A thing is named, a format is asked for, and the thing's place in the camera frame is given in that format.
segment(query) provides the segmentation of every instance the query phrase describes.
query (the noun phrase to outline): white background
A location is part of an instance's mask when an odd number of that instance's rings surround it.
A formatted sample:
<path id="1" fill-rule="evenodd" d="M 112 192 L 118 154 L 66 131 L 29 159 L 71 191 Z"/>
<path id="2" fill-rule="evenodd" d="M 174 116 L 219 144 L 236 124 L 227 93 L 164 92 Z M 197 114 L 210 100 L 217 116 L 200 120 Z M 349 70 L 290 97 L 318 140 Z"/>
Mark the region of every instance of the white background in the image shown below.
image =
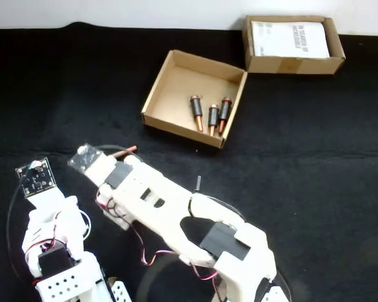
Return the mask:
<path id="1" fill-rule="evenodd" d="M 141 28 L 241 29 L 247 14 L 318 14 L 339 33 L 378 35 L 378 0 L 0 0 L 0 28 L 75 21 Z"/>

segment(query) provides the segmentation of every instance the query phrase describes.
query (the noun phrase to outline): open cardboard box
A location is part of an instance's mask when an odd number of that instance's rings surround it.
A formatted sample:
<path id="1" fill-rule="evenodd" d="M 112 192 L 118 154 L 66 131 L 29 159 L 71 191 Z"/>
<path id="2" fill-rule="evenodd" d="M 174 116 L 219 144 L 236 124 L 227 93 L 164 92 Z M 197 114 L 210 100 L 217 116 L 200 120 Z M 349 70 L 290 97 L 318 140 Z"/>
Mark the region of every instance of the open cardboard box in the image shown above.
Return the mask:
<path id="1" fill-rule="evenodd" d="M 171 50 L 142 109 L 146 125 L 222 148 L 245 85 L 243 69 L 202 57 Z M 199 132 L 190 106 L 190 97 L 201 98 L 203 132 Z M 212 104 L 221 105 L 224 97 L 232 100 L 231 114 L 221 136 L 209 135 L 208 116 Z"/>
<path id="2" fill-rule="evenodd" d="M 255 56 L 252 21 L 260 22 L 320 22 L 323 24 L 330 58 Z M 334 74 L 346 56 L 331 18 L 321 16 L 247 16 L 243 30 L 245 61 L 248 72 L 267 74 Z"/>

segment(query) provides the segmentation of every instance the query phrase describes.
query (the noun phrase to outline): black felt surface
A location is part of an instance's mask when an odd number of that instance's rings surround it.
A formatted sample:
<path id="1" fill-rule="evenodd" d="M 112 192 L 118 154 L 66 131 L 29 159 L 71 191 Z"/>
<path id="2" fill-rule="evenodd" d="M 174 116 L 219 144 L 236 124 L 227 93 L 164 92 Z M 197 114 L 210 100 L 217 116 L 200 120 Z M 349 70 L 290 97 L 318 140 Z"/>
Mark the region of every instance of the black felt surface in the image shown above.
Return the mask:
<path id="1" fill-rule="evenodd" d="M 378 38 L 343 36 L 334 77 L 250 75 L 224 150 L 146 128 L 140 109 L 170 49 L 243 67 L 238 31 L 124 30 L 74 24 L 0 30 L 0 301 L 38 301 L 19 284 L 4 240 L 14 168 L 48 156 L 58 186 L 93 220 L 86 249 L 132 296 L 145 273 L 131 232 L 93 203 L 95 189 L 66 166 L 76 147 L 139 146 L 178 184 L 238 207 L 267 232 L 294 301 L 378 301 Z M 14 207 L 12 242 L 30 206 Z M 165 247 L 143 232 L 149 252 Z M 179 262 L 154 282 L 151 301 L 208 301 L 210 283 Z"/>

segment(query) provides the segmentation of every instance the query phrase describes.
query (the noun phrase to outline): robotic arm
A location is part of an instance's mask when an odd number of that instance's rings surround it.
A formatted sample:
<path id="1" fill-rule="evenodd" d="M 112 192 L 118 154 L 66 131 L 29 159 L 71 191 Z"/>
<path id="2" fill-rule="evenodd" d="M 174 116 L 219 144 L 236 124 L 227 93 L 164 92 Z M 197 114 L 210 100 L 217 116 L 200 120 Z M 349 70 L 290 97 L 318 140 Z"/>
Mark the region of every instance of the robotic arm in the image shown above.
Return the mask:
<path id="1" fill-rule="evenodd" d="M 48 160 L 34 160 L 16 172 L 25 198 L 35 207 L 22 250 L 42 301 L 131 302 L 123 282 L 111 289 L 96 257 L 84 251 L 91 221 L 78 208 L 77 197 L 65 198 L 56 186 Z"/>
<path id="2" fill-rule="evenodd" d="M 134 155 L 118 162 L 90 145 L 78 148 L 69 165 L 97 187 L 97 202 L 109 219 L 124 230 L 137 220 L 160 235 L 187 265 L 209 267 L 221 276 L 231 302 L 288 302 L 273 281 L 276 265 L 266 234 L 237 213 L 164 177 Z M 180 227 L 188 216 L 214 221 L 200 245 Z"/>

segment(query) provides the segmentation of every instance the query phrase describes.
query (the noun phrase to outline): paper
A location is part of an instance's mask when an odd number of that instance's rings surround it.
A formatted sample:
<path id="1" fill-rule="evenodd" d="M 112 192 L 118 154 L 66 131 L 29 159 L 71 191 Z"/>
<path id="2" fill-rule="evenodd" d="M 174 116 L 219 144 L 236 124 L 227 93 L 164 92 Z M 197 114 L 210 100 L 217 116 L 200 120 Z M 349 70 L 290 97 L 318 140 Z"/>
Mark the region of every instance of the paper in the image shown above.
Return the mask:
<path id="1" fill-rule="evenodd" d="M 252 32 L 257 56 L 329 57 L 322 23 L 252 21 Z"/>

